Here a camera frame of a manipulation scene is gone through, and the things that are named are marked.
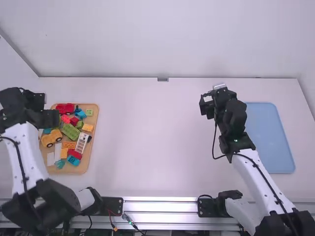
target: metal extrusion bar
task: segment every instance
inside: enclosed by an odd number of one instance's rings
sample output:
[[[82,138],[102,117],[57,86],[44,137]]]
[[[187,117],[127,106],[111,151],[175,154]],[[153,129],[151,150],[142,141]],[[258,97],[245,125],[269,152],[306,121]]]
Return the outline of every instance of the metal extrusion bar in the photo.
[[[124,213],[129,215],[141,230],[210,230],[238,231],[239,224],[233,218],[199,218],[196,198],[168,197],[123,197]],[[294,202],[299,210],[308,210],[315,219],[315,202]],[[133,227],[121,217],[112,216],[118,229]],[[108,216],[92,216],[93,229],[111,229]],[[72,228],[88,228],[90,221],[86,216],[74,217]],[[0,213],[1,228],[17,228]]]

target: white table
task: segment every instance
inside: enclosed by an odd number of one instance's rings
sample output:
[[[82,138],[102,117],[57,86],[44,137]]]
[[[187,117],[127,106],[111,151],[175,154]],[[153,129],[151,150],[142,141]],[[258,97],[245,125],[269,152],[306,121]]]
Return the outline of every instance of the white table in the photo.
[[[47,108],[57,102],[97,103],[100,108],[87,172],[51,178],[74,189],[92,186],[103,196],[131,200],[193,197],[189,198],[193,201],[200,194],[216,196],[232,189],[251,200],[228,161],[211,158],[214,121],[201,116],[198,102],[221,81],[242,101],[277,106],[296,170],[272,177],[293,201],[315,203],[311,150],[315,122],[296,79],[170,78],[168,83],[156,78],[41,79],[30,89],[46,92]],[[219,155],[218,142],[215,150]],[[2,160],[1,171],[0,196],[10,198],[8,160]]]

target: red lego brick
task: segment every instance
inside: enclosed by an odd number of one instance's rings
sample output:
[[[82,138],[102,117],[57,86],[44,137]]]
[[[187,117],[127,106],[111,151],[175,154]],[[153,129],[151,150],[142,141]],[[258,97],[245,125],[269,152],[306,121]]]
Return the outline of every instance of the red lego brick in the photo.
[[[78,153],[77,151],[75,151],[74,149],[68,149],[68,156],[69,155],[72,155],[74,156],[75,158],[77,158],[78,160],[81,160],[82,159],[82,154]]]
[[[66,103],[66,104],[60,103],[60,104],[57,104],[55,109],[59,111],[60,115],[64,115],[64,114],[70,115],[74,112],[74,104],[72,104],[72,103]]]
[[[72,118],[70,119],[70,124],[72,124],[73,126],[76,126],[79,120],[80,120],[80,119],[77,118],[77,117],[72,117]]]
[[[61,116],[61,120],[62,120],[64,123],[70,124],[70,118],[69,118],[67,115],[62,115],[62,116]]]

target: toy car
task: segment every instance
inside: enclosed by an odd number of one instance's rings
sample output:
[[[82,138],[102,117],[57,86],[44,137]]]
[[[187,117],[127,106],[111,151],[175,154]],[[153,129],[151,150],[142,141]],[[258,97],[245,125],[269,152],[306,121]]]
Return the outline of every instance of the toy car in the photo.
[[[60,130],[53,129],[50,134],[43,135],[40,140],[43,146],[50,148],[55,142],[60,142],[62,138]]]
[[[75,116],[78,117],[79,119],[84,119],[87,117],[87,115],[85,114],[84,111],[79,111],[79,112],[75,113]]]
[[[56,110],[59,111],[60,115],[70,115],[74,112],[74,104],[72,103],[60,103],[56,106]]]

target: wooden tray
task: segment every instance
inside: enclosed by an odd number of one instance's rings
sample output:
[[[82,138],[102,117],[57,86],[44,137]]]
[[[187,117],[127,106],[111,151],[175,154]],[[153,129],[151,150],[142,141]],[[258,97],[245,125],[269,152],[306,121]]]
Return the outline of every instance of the wooden tray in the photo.
[[[52,107],[50,109],[55,109],[56,105],[57,104],[52,105]],[[92,133],[83,131],[84,133],[91,135],[92,140],[88,144],[86,144],[86,147],[83,151],[80,165],[73,166],[66,161],[64,167],[60,170],[57,169],[57,167],[55,165],[47,166],[47,154],[55,151],[55,145],[53,145],[52,147],[44,147],[43,144],[41,143],[41,141],[39,141],[39,148],[40,148],[41,154],[43,156],[46,169],[47,169],[48,173],[50,173],[50,174],[79,174],[79,175],[81,175],[81,174],[84,174],[89,167],[92,144],[93,144],[93,140],[94,140],[94,133],[96,130],[96,123],[97,123],[97,116],[98,116],[99,108],[98,108],[98,105],[96,105],[96,104],[74,103],[74,105],[79,105],[79,108],[81,108],[84,112],[87,109],[93,109],[93,116],[86,117],[83,119],[84,123],[94,125],[94,129],[93,129]],[[66,135],[63,134],[63,139],[61,140],[61,143],[68,142],[68,141],[73,142],[71,139],[69,139]]]

